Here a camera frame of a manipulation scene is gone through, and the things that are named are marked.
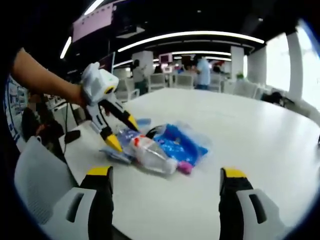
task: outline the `round white table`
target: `round white table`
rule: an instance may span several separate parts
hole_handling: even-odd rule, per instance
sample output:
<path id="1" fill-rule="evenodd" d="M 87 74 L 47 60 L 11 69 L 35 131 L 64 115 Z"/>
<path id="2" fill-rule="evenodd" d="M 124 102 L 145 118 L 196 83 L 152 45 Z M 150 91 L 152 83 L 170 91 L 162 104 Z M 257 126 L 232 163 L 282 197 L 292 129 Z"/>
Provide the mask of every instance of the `round white table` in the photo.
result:
<path id="1" fill-rule="evenodd" d="M 148 93 L 126 107 L 137 119 L 151 118 L 152 126 L 184 121 L 213 145 L 191 175 L 163 178 L 109 162 L 89 123 L 78 127 L 81 138 L 66 148 L 68 166 L 81 183 L 90 168 L 113 165 L 113 225 L 129 238 L 219 239 L 221 167 L 245 172 L 252 186 L 277 204 L 287 226 L 295 226 L 311 207 L 319 186 L 320 128 L 310 119 L 258 100 L 174 88 Z"/>

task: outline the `pink object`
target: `pink object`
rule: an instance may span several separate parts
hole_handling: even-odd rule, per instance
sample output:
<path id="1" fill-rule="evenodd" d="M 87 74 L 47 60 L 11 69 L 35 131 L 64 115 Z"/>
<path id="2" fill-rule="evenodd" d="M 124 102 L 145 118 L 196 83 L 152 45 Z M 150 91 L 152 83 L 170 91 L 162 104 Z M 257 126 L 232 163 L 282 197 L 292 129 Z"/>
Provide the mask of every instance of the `pink object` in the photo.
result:
<path id="1" fill-rule="evenodd" d="M 178 170 L 184 174 L 191 174 L 193 168 L 194 166 L 186 161 L 181 161 L 178 163 Z"/>
<path id="2" fill-rule="evenodd" d="M 109 26 L 112 22 L 113 3 L 103 5 L 88 15 L 80 17 L 73 23 L 72 42 L 97 31 L 98 29 Z"/>

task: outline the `ceiling light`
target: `ceiling light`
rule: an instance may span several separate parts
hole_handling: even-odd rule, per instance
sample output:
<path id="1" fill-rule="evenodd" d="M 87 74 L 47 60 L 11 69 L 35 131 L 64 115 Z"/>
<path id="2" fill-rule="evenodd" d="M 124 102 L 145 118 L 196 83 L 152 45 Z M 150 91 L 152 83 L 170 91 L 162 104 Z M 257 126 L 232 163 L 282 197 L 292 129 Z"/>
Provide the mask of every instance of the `ceiling light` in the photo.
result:
<path id="1" fill-rule="evenodd" d="M 222 52 L 222 51 L 174 51 L 172 53 L 172 55 L 182 55 L 182 54 L 216 54 L 216 55 L 231 56 L 231 53 Z"/>
<path id="2" fill-rule="evenodd" d="M 71 44 L 71 40 L 72 38 L 69 37 L 68 40 L 66 41 L 65 45 L 64 45 L 64 48 L 61 52 L 61 55 L 60 55 L 60 59 L 63 59 L 68 51 L 68 48 L 70 47 L 70 44 Z"/>
<path id="3" fill-rule="evenodd" d="M 222 60 L 222 61 L 231 62 L 230 58 L 225 58 L 225 57 L 206 56 L 205 58 L 209 60 Z"/>
<path id="4" fill-rule="evenodd" d="M 121 65 L 130 64 L 132 62 L 133 62 L 132 60 L 123 61 L 123 62 L 120 62 L 120 63 L 117 63 L 117 64 L 113 65 L 113 67 L 116 68 L 116 67 L 119 67 Z"/>
<path id="5" fill-rule="evenodd" d="M 92 13 L 94 10 L 96 10 L 97 7 L 103 2 L 104 0 L 96 0 L 92 5 L 85 11 L 84 15 L 88 15 Z"/>
<path id="6" fill-rule="evenodd" d="M 146 44 L 152 41 L 160 40 L 160 39 L 167 39 L 167 38 L 173 38 L 173 37 L 181 37 L 181 36 L 192 36 L 192 35 L 216 35 L 216 36 L 226 36 L 226 37 L 234 37 L 234 38 L 240 38 L 240 39 L 246 39 L 250 41 L 254 41 L 260 44 L 264 44 L 265 41 L 252 37 L 252 36 L 247 36 L 239 33 L 233 33 L 233 32 L 225 32 L 225 31 L 183 31 L 183 32 L 175 32 L 175 33 L 169 33 L 165 35 L 160 35 L 160 36 L 154 36 L 151 38 L 147 38 L 145 40 L 137 41 L 133 44 L 130 44 L 128 46 L 122 47 L 118 50 L 118 52 L 122 52 L 124 50 L 133 48 L 135 46 L 141 45 L 141 44 Z"/>

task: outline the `light blue shirt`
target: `light blue shirt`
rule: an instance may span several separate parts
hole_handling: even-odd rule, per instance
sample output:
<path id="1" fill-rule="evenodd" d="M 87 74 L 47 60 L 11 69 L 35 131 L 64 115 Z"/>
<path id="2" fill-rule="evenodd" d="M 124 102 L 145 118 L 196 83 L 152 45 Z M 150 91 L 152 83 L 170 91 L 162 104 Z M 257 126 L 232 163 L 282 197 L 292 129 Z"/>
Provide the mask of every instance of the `light blue shirt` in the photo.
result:
<path id="1" fill-rule="evenodd" d="M 200 74 L 198 74 L 197 84 L 209 85 L 210 84 L 209 62 L 205 58 L 202 58 L 199 60 L 196 68 L 200 71 Z"/>

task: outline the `cable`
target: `cable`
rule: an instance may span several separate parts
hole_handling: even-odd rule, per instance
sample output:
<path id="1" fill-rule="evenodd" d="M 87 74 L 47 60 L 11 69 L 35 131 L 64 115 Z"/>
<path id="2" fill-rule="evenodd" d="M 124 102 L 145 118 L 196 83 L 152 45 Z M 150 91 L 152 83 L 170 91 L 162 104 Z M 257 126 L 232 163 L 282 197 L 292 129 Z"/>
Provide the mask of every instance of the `cable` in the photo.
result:
<path id="1" fill-rule="evenodd" d="M 68 106 L 69 106 L 69 103 L 67 102 L 66 103 L 66 113 L 65 113 L 65 134 L 64 134 L 64 150 L 63 150 L 63 155 L 65 155 L 66 153 L 66 149 L 67 149 L 67 144 L 66 144 L 66 135 L 67 135 L 67 121 L 68 121 Z"/>

